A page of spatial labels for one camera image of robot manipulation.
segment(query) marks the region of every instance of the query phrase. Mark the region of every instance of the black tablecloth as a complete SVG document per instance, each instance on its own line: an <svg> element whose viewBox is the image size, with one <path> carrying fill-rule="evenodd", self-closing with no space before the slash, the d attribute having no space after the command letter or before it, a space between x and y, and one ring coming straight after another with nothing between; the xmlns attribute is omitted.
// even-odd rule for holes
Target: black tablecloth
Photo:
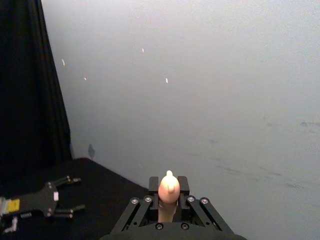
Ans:
<svg viewBox="0 0 320 240"><path fill-rule="evenodd" d="M72 220L48 220L43 216L21 219L18 231L0 235L19 240L98 240L109 234L132 197L142 198L148 190L87 158L75 159L0 185L6 198L40 190L45 182L69 175L81 178L79 185L59 190L59 205L71 208L85 204Z"/></svg>

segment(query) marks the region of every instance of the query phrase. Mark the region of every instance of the gray wall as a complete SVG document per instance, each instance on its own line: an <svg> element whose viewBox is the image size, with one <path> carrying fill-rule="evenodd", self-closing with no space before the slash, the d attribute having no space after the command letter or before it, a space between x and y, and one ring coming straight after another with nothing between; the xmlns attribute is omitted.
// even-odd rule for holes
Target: gray wall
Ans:
<svg viewBox="0 0 320 240"><path fill-rule="evenodd" d="M43 8L76 157L186 175L249 239L319 239L319 1Z"/></svg>

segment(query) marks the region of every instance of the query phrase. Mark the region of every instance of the black fabric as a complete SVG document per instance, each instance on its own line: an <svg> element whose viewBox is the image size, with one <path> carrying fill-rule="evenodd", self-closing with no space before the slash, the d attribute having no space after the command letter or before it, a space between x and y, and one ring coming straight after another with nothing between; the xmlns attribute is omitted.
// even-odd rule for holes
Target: black fabric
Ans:
<svg viewBox="0 0 320 240"><path fill-rule="evenodd" d="M71 160L41 0L0 1L0 183Z"/></svg>
<svg viewBox="0 0 320 240"><path fill-rule="evenodd" d="M72 220L48 220L36 216L18 222L18 231L0 236L13 240L98 240L109 234L133 197L143 198L148 190L87 159L68 161L33 175L0 185L0 196L7 198L35 192L45 182L69 175L82 179L59 191L59 205L86 209Z"/></svg>

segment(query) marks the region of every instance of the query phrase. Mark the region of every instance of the yellow label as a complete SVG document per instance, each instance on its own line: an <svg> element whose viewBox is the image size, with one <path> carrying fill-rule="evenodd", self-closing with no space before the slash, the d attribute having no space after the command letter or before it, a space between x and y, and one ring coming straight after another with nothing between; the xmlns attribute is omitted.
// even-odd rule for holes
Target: yellow label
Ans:
<svg viewBox="0 0 320 240"><path fill-rule="evenodd" d="M8 201L8 205L6 206L6 212L12 213L19 211L20 208L20 199L10 200Z"/></svg>

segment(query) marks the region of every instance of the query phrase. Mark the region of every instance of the small pink object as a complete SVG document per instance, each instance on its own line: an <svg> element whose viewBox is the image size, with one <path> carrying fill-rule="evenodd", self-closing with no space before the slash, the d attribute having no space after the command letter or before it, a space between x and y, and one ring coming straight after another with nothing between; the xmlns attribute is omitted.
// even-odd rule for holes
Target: small pink object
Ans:
<svg viewBox="0 0 320 240"><path fill-rule="evenodd" d="M172 222L180 195L180 185L172 171L166 171L166 176L161 180L159 189L158 222Z"/></svg>

